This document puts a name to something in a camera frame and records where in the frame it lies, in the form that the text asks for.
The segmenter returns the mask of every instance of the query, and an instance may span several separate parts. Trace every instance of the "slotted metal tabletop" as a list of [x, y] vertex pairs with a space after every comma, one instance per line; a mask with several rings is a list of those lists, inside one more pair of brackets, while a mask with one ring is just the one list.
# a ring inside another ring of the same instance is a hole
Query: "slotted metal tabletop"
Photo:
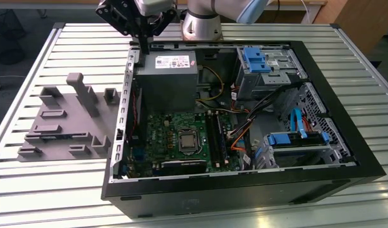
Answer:
[[[386, 227], [388, 228], [388, 84], [340, 29], [328, 25], [223, 25], [224, 39], [302, 40], [387, 176], [318, 203], [131, 220], [102, 201], [106, 160], [20, 163], [43, 86], [62, 93], [70, 72], [96, 92], [122, 90], [131, 38], [107, 24], [55, 28], [0, 126], [0, 226], [4, 227]], [[158, 40], [180, 40], [171, 25]]]

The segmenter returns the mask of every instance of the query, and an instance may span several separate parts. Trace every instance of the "floor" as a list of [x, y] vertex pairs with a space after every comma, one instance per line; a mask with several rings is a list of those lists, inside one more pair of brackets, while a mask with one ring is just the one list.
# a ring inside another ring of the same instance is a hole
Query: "floor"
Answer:
[[[27, 31], [27, 36], [20, 40], [27, 57], [19, 64], [11, 66], [0, 64], [0, 76], [27, 76], [55, 22], [100, 23], [103, 21], [94, 10], [48, 10], [48, 18], [46, 19], [39, 17], [36, 10], [24, 9], [15, 12]], [[379, 72], [388, 80], [387, 39], [379, 42], [368, 58], [371, 61], [383, 61], [379, 66]], [[0, 122], [15, 99], [23, 80], [24, 78], [20, 77], [0, 77], [3, 87], [0, 90]]]

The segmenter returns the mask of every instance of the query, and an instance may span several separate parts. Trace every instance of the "green circuit board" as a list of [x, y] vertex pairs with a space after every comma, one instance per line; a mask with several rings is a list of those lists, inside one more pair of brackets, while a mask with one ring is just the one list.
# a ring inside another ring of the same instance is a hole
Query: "green circuit board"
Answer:
[[[220, 124], [226, 132], [232, 130], [230, 115], [219, 114]], [[191, 129], [198, 132], [196, 153], [187, 155], [179, 149], [179, 131]], [[147, 146], [144, 148], [144, 162], [135, 164], [140, 177], [152, 177], [154, 165], [163, 160], [200, 159], [207, 161], [207, 172], [236, 171], [239, 170], [238, 156], [228, 157], [228, 163], [215, 167], [211, 160], [206, 114], [179, 113], [179, 114], [152, 114], [148, 116]]]

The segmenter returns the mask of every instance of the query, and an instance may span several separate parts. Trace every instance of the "open computer tower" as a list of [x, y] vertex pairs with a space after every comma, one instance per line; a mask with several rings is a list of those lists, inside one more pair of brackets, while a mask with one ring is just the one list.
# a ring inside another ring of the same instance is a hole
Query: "open computer tower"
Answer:
[[132, 45], [103, 186], [130, 217], [315, 202], [383, 175], [302, 42]]

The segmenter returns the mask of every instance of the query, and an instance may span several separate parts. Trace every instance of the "ram slot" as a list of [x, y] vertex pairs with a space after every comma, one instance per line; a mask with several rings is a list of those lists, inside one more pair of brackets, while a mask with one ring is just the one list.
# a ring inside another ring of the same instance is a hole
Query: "ram slot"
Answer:
[[223, 164], [228, 164], [228, 152], [227, 152], [227, 142], [226, 142], [226, 135], [222, 127], [222, 122], [220, 122], [220, 115], [215, 115], [218, 124], [219, 124], [219, 146], [220, 146], [220, 152], [222, 152], [222, 162]]
[[212, 166], [219, 168], [223, 160], [222, 151], [219, 147], [219, 128], [218, 121], [214, 113], [206, 114], [206, 128], [207, 128], [207, 136], [208, 136], [208, 146], [210, 146], [210, 154], [211, 154], [211, 163]]

